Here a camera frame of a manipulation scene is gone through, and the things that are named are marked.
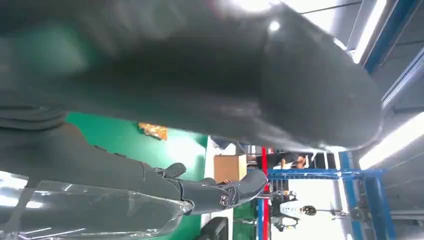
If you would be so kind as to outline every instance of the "red pole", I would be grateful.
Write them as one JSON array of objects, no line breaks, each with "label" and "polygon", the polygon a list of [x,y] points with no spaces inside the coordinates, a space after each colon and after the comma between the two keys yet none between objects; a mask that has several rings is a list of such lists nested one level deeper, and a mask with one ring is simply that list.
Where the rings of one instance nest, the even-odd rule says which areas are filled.
[{"label": "red pole", "polygon": [[[262,170],[263,173],[268,176],[268,162],[267,162],[267,148],[262,147]],[[269,193],[270,187],[267,184],[263,189],[265,194]],[[269,206],[268,199],[262,199],[263,201],[263,240],[268,240],[268,218],[269,218]]]}]

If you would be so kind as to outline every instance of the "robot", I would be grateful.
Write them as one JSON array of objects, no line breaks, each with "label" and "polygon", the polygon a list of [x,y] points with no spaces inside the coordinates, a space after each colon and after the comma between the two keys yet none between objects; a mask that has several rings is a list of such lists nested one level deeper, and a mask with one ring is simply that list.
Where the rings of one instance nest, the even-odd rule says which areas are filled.
[{"label": "robot", "polygon": [[296,152],[372,141],[380,99],[361,66],[288,6],[250,2],[1,1],[1,239],[160,236],[267,184],[181,180],[183,165],[89,145],[66,111]]}]

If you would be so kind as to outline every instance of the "metal rack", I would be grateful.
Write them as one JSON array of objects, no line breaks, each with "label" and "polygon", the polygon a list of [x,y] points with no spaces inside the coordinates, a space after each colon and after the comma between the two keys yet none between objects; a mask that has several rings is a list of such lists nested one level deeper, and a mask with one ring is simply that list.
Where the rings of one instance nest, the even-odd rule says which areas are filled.
[{"label": "metal rack", "polygon": [[[360,170],[350,168],[350,156],[347,152],[339,154],[341,169],[268,169],[268,179],[273,180],[293,180],[293,179],[342,179],[345,186],[345,193],[348,207],[351,211],[359,207],[358,191],[355,188],[354,181],[363,181],[365,187],[367,207],[370,213],[370,219],[373,226],[375,239],[392,240],[396,238],[395,227],[392,222],[390,208],[386,200],[386,193],[381,185],[382,175],[385,170],[368,169]],[[264,227],[262,222],[264,214],[263,209],[266,200],[260,200],[258,205],[258,233]],[[355,240],[364,239],[363,223],[357,218],[352,218],[352,230]],[[259,234],[259,239],[265,238],[265,234]]]}]

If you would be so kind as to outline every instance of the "transparent plastic cover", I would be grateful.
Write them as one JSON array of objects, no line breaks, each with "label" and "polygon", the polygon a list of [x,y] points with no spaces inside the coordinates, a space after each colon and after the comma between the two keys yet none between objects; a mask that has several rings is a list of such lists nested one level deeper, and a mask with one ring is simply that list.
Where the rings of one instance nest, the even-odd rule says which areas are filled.
[{"label": "transparent plastic cover", "polygon": [[0,171],[0,239],[143,239],[172,232],[193,206],[139,192],[41,181]]}]

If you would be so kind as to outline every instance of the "cardboard box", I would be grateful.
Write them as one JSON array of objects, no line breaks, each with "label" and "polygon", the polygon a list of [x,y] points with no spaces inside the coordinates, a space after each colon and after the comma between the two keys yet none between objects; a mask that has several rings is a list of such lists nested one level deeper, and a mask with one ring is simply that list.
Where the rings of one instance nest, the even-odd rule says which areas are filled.
[{"label": "cardboard box", "polygon": [[248,173],[246,155],[218,155],[213,158],[214,179],[240,181]]}]

